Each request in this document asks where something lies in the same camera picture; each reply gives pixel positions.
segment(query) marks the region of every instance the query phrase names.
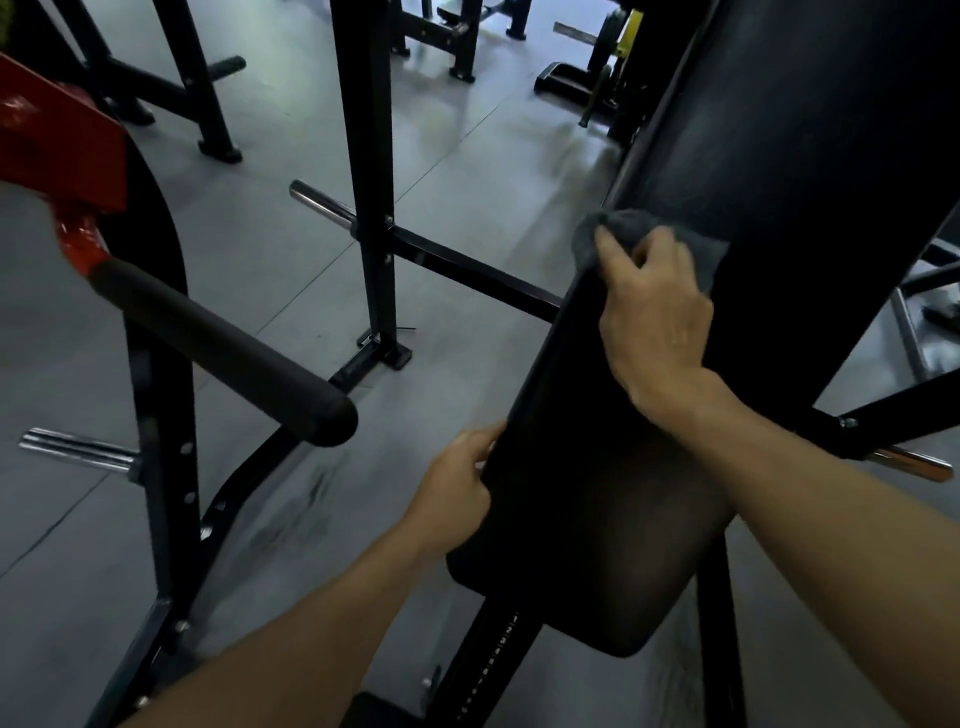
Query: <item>silver bar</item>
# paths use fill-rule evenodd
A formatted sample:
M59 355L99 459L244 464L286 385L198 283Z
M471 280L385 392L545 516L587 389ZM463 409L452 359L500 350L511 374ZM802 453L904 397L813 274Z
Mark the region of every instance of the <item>silver bar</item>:
M574 28L572 25L566 25L566 23L554 23L553 32L561 36L579 40L581 43L586 43L587 45L597 44L597 36L587 31L582 31L579 28Z
M344 230L349 230L356 222L355 210L338 203L332 197L324 195L319 189L300 180L290 182L290 196L299 203L308 206L314 212L319 212L327 220L331 220Z
M935 483L946 483L953 478L953 466L950 463L897 446L871 452L867 460Z
M131 469L135 469L140 454L135 449L42 427L31 427L24 432L18 445L30 452L124 475L130 475Z

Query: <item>black foam pad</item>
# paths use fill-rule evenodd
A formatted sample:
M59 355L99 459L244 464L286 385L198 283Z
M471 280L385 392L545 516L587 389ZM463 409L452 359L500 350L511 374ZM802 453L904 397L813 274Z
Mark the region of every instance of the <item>black foam pad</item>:
M960 198L954 0L721 0L617 206L732 242L707 364L784 422L810 407ZM601 281L567 294L447 559L614 655L637 651L732 515L615 385Z

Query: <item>cloth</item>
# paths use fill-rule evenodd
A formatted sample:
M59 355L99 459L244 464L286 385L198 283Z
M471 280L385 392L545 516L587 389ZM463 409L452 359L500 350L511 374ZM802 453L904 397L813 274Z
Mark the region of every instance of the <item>cloth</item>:
M729 242L706 237L683 225L664 222L643 209L598 210L585 217L573 232L573 257L578 271L596 265L593 231L599 225L606 226L627 253L632 251L634 246L656 226L665 225L673 228L677 239L686 243L693 255L697 285L704 293L709 293L713 287L713 276L716 274L717 267L730 249Z

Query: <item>gym equipment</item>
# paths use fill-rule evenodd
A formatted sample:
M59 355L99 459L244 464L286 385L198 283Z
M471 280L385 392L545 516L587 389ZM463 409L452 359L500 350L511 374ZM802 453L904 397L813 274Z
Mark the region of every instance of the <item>gym equipment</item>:
M357 359L384 361L395 369L400 369L409 359L409 350L396 341L395 255L544 321L555 322L561 311L559 297L396 224L388 2L380 0L360 8L350 0L331 0L330 11L356 210L299 180L291 183L290 194L323 217L350 230L360 243L372 335L369 340L364 339L367 343L357 354ZM570 306L567 299L564 308ZM593 391L592 385L587 387L588 381L581 382L586 387L585 396ZM708 666L708 703L720 715L741 715L743 697L739 687L736 627L727 553L722 539L703 556L698 584L702 655L705 666ZM467 706L480 711L474 714L480 715L479 722L471 719L467 724L482 723L489 712L487 709L492 709L541 625L539 616L519 612L514 604L489 598L471 627L461 654L437 688L436 697L427 710L427 724L462 723L463 716L468 713ZM468 673L477 667L481 653L484 665L480 669L490 668L490 680L479 691L477 700L470 703L469 692L479 686ZM483 703L486 708L481 708L481 699L491 702L489 705ZM378 722L373 722L373 715ZM392 725L390 721L405 724L404 721L410 720L411 716L389 703L360 695L344 725Z
M247 67L240 56L206 64L204 48L187 0L154 0L156 15L170 44L182 85L114 58L107 42L84 5L84 0L54 0L60 15L84 52L87 66L113 110L124 121L149 126L156 120L138 101L142 99L177 116L196 122L203 138L200 151L208 157L235 164L243 159L233 146L213 82Z
M498 13L512 18L507 36L526 40L527 16L531 0L499 0L495 5L484 5L484 0L451 0L437 8L441 22L433 20L431 0L422 0L422 17L403 9L401 0L390 0L391 50L408 58L407 38L432 45L453 56L450 75L472 84L473 59L476 56L480 23Z
M902 282L890 297L900 338L906 349L910 370L917 381L927 381L933 372L926 362L924 350L917 340L917 331L910 318L906 301L927 291L960 282L960 255L933 241L921 256L926 262L937 266L932 271L910 276ZM924 318L954 334L960 334L960 305L957 303L928 303L922 309Z
M317 209L360 241L382 336L377 321L396 330L393 255L406 257L411 240L424 259L431 247L393 222L385 4L331 7L357 211L327 199ZM813 407L960 198L960 180L936 174L960 162L949 74L960 7L882 0L864 12L857 0L720 2L699 42L678 52L684 62L670 67L606 205L732 242L706 363L741 399L838 456L942 480L947 464L898 443L960 423L944 406L960 373L839 417ZM638 36L631 60L641 47ZM482 280L465 282L490 293ZM428 725L482 725L544 623L635 653L695 572L707 722L746 722L723 539L733 512L613 382L596 327L604 296L586 271L551 317L484 472L491 512L448 556L454 578L487 599Z
M582 127L599 117L610 125L608 136L627 146L657 108L709 5L708 0L623 0L596 36L554 23L555 33L592 45L593 52L587 68L550 63L534 82L534 91L581 107ZM611 56L616 56L613 67L608 65Z
M371 319L362 347L330 383L346 391L376 362L400 369L409 360L410 350L396 340L395 255L554 325L484 473L491 514L448 557L454 577L487 599L425 722L483 724L544 623L614 655L636 652L696 571L707 721L744 724L723 539L731 507L692 458L625 406L602 359L595 324L604 291L593 272L580 275L561 301L396 224L390 6L388 0L363 7L331 0L330 6L356 209L303 182L291 184L290 192L360 243ZM926 0L921 8L880 0L869 8L869 23L864 8L858 0L721 2L625 157L607 206L646 209L732 241L713 289L707 364L741 399L839 456L882 457L885 464L943 474L946 464L923 461L896 444L960 422L944 406L956 396L960 373L840 417L813 408L960 198L960 180L936 174L960 162L960 88L949 73L960 7L947 0ZM39 19L49 24L42 13ZM69 49L52 26L46 37L35 70L82 85L83 70L63 57ZM38 45L19 50L30 57ZM800 66L796 48L805 53ZM52 67L54 58L60 66ZM836 72L840 62L847 73ZM72 70L64 75L64 68ZM184 293L169 213L142 158L125 142L126 212L101 216L100 230L114 255ZM815 254L820 250L829 258ZM872 265L869 276L865 261ZM166 289L156 290L126 265L106 270L156 300L159 323L171 324L164 335L190 356L207 353L187 350L195 339L177 338L194 326L235 346L223 322L206 319L183 297L158 295ZM129 304L114 287L98 288ZM136 315L159 315L148 308ZM760 318L768 310L769 318ZM149 701L155 657L174 649L185 610L236 509L299 440L291 429L278 430L201 519L188 358L132 316L126 323L160 598L92 725L115 724ZM256 354L244 350L254 363ZM219 362L213 374L235 376L234 358ZM295 385L281 372L276 381ZM558 385L565 381L571 385ZM242 383L242 377L235 381ZM279 408L275 401L265 404ZM346 410L318 411L323 426L311 432L325 436L326 426L336 425L338 438L348 436L341 421ZM629 448L621 447L625 435L633 435ZM561 444L550 440L554 436ZM564 453L562 471L557 451ZM669 476L658 483L657 473ZM543 496L544 483L550 498ZM665 499L660 511L650 503L656 492ZM657 515L668 522L658 524ZM643 539L648 533L649 541ZM663 534L668 540L659 538ZM659 559L664 553L670 558ZM639 573L624 563L625 554ZM390 720L417 722L360 695L345 725Z
M358 378L348 365L335 384L324 381L186 297L180 243L156 181L36 0L17 3L6 50L0 179L52 201L63 253L124 314L138 448L41 428L21 440L34 452L126 472L147 500L156 600L87 723L114 726L176 666L191 604L247 498L300 442L327 447L352 435L357 413L346 394ZM280 423L203 514L191 361Z

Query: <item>gray floor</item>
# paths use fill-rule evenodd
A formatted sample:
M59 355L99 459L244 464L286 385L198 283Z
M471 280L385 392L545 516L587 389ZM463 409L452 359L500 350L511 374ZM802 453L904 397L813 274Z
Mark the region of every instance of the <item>gray floor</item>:
M117 57L174 78L149 3L90 0ZM350 201L328 11L322 0L195 2L210 60L249 67L218 84L245 162L199 155L196 128L158 112L133 130L176 218L192 296L321 375L365 327L359 254L349 237L287 196L293 178ZM396 216L406 227L563 293L570 229L600 201L615 154L576 116L533 98L533 76L588 49L550 33L594 29L600 0L535 2L520 44L489 21L477 83L446 76L447 57L413 44L394 65ZM141 493L31 457L29 426L135 441L119 316L59 257L41 203L0 188L0 725L81 725L143 619L154 585ZM415 350L402 373L376 371L357 391L361 425L345 446L303 447L241 515L198 600L188 641L208 656L342 569L402 512L428 459L459 428L502 416L546 325L397 265L397 301ZM957 364L935 335L931 358ZM908 386L889 311L830 385L831 412ZM197 372L202 499L273 429ZM960 459L953 433L922 448ZM960 516L950 486L881 476ZM729 531L753 725L899 725L793 596L756 542ZM692 588L638 655L618 660L546 629L498 706L496 726L699 725L700 663ZM367 677L368 689L418 711L421 680L447 664L479 605L445 570L427 574Z

